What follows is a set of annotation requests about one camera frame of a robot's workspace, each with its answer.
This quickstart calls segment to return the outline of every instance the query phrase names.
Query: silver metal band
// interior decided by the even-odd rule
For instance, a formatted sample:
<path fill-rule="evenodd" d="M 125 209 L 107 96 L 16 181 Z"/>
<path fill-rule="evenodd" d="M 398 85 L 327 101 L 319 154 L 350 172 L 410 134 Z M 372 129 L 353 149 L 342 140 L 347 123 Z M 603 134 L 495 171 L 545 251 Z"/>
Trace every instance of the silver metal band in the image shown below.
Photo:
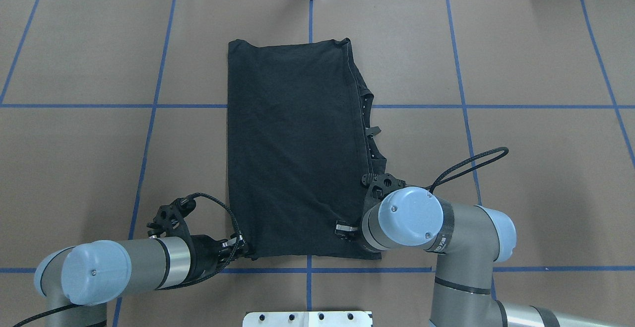
<path fill-rule="evenodd" d="M 376 214 L 377 209 L 378 207 L 375 206 L 373 209 L 370 209 L 369 211 L 366 212 L 366 214 L 364 214 L 364 217 L 361 219 L 361 231 L 364 234 L 364 239 L 367 241 L 367 243 L 370 246 L 372 246 L 373 248 L 377 250 L 381 250 L 382 252 L 385 252 L 387 250 L 390 250 L 390 248 L 386 248 L 375 239 L 375 237 L 370 232 L 370 226 L 368 225 L 370 214 L 372 214 L 372 212 L 375 212 Z"/>
<path fill-rule="evenodd" d="M 181 284 L 188 277 L 188 272 L 190 271 L 191 257 L 188 245 L 179 237 L 158 239 L 165 244 L 168 255 L 170 255 L 170 272 L 168 272 L 168 277 L 159 288 L 168 288 Z"/>

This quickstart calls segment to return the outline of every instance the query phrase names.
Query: metal bracket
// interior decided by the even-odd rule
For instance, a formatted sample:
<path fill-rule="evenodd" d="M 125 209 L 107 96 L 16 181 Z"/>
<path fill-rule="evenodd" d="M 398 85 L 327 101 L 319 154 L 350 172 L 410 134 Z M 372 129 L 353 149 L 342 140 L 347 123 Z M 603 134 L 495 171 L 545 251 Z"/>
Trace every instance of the metal bracket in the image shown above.
<path fill-rule="evenodd" d="M 243 327 L 372 327 L 371 311 L 247 313 Z"/>

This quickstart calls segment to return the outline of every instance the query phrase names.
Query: black t-shirt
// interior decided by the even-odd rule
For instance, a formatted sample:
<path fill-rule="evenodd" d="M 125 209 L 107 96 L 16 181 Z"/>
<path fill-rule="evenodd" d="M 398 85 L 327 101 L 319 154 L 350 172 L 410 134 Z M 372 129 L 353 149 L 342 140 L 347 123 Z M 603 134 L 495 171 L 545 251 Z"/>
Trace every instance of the black t-shirt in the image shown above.
<path fill-rule="evenodd" d="M 229 43 L 229 200 L 253 254 L 381 259 L 335 234 L 358 223 L 385 159 L 366 128 L 373 95 L 351 41 Z"/>

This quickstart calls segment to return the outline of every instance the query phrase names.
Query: black cable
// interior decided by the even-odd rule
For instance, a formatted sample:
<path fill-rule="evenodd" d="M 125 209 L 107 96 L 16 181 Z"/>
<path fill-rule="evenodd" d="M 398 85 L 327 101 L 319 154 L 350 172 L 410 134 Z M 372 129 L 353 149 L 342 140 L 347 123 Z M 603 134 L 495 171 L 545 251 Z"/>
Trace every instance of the black cable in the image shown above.
<path fill-rule="evenodd" d="M 207 198 L 207 199 L 213 201 L 217 205 L 220 205 L 221 207 L 223 207 L 223 209 L 225 209 L 225 211 L 227 211 L 227 214 L 229 214 L 229 218 L 231 218 L 231 221 L 232 221 L 232 227 L 234 228 L 234 234 L 236 234 L 236 242 L 232 246 L 232 250 L 229 253 L 229 257 L 227 257 L 227 260 L 225 260 L 225 262 L 223 264 L 221 264 L 220 267 L 217 267 L 216 270 L 214 270 L 211 274 L 206 275 L 204 277 L 200 277 L 197 280 L 186 282 L 185 284 L 178 284 L 178 285 L 175 285 L 175 286 L 170 286 L 168 288 L 162 288 L 162 289 L 159 289 L 159 290 L 185 288 L 185 287 L 188 287 L 188 286 L 196 285 L 196 284 L 198 284 L 200 282 L 204 282 L 205 280 L 213 277 L 217 273 L 220 273 L 224 268 L 226 268 L 229 265 L 229 263 L 231 263 L 231 261 L 236 256 L 236 252 L 238 251 L 238 247 L 240 245 L 238 239 L 242 236 L 243 233 L 241 232 L 240 227 L 238 227 L 238 221 L 236 220 L 236 217 L 234 216 L 234 212 L 232 212 L 232 210 L 227 205 L 225 205 L 225 203 L 223 203 L 220 199 L 215 198 L 214 196 L 210 196 L 209 194 L 194 193 L 194 194 L 191 194 L 191 195 L 187 196 L 186 198 L 194 199 L 194 198 L 198 198 L 199 196 L 202 196 L 203 198 Z"/>
<path fill-rule="evenodd" d="M 490 160 L 486 160 L 483 163 L 477 164 L 476 166 L 472 166 L 469 169 L 466 169 L 465 171 L 458 173 L 450 178 L 445 178 L 447 175 L 449 175 L 450 173 L 452 173 L 453 171 L 456 171 L 457 169 L 465 166 L 466 164 L 470 164 L 472 162 L 474 162 L 475 160 L 478 159 L 482 159 L 483 157 L 492 155 L 494 153 L 497 152 L 502 152 L 500 155 L 490 159 Z M 488 164 L 495 162 L 497 160 L 500 160 L 501 158 L 505 157 L 507 154 L 509 153 L 509 149 L 507 147 L 499 147 L 499 148 L 494 148 L 494 150 L 489 150 L 489 151 L 485 151 L 483 153 L 479 153 L 478 155 L 472 156 L 467 160 L 464 160 L 463 162 L 460 162 L 458 164 L 455 164 L 454 166 L 448 168 L 444 173 L 441 173 L 441 175 L 439 175 L 437 177 L 437 179 L 435 180 L 435 182 L 429 186 L 429 187 L 424 187 L 425 189 L 427 189 L 430 193 L 433 193 L 435 191 L 435 188 L 442 185 L 443 183 L 449 182 L 451 180 L 454 180 L 455 178 L 459 178 L 460 176 L 463 175 L 467 175 L 468 173 L 479 169 L 480 167 L 483 166 L 487 166 Z"/>
<path fill-rule="evenodd" d="M 34 320 L 39 320 L 40 318 L 45 318 L 46 316 L 50 316 L 50 315 L 56 314 L 56 313 L 61 313 L 61 311 L 74 309 L 75 307 L 79 307 L 79 306 L 81 306 L 81 305 L 70 304 L 70 305 L 58 307 L 56 309 L 52 309 L 50 311 L 46 311 L 45 313 L 36 314 L 35 316 L 29 317 L 29 318 L 25 319 L 24 321 L 20 321 L 20 322 L 18 322 L 17 325 L 14 325 L 13 327 L 21 327 L 21 326 L 24 326 L 27 323 L 33 322 Z"/>

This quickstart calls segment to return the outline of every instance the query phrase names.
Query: light blue joint cap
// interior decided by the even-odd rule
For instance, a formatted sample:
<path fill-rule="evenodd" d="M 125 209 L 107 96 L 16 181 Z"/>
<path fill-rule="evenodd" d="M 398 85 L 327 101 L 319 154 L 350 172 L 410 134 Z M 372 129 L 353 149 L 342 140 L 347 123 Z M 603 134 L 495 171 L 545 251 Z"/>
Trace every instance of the light blue joint cap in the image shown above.
<path fill-rule="evenodd" d="M 119 243 L 81 244 L 64 260 L 62 289 L 73 304 L 94 306 L 119 296 L 131 273 L 130 256 Z"/>
<path fill-rule="evenodd" d="M 481 208 L 490 216 L 496 228 L 496 232 L 499 235 L 499 257 L 494 261 L 499 263 L 507 261 L 512 256 L 516 244 L 514 222 L 503 212 L 485 208 L 480 205 L 477 205 L 477 207 Z"/>
<path fill-rule="evenodd" d="M 50 254 L 49 256 L 45 257 L 42 260 L 42 262 L 38 265 L 38 268 L 36 269 L 36 273 L 35 275 L 33 275 L 33 284 L 36 286 L 36 291 L 38 291 L 41 297 L 46 297 L 46 295 L 44 294 L 44 291 L 42 291 L 42 276 L 44 275 L 44 270 L 48 268 L 48 264 L 50 264 L 53 261 L 53 259 L 55 259 L 56 256 L 72 248 L 74 247 L 70 246 L 66 249 L 57 250 L 57 252 L 54 252 L 53 254 Z"/>
<path fill-rule="evenodd" d="M 404 246 L 428 243 L 443 226 L 443 209 L 436 196 L 420 187 L 394 191 L 379 205 L 379 226 L 388 238 Z"/>

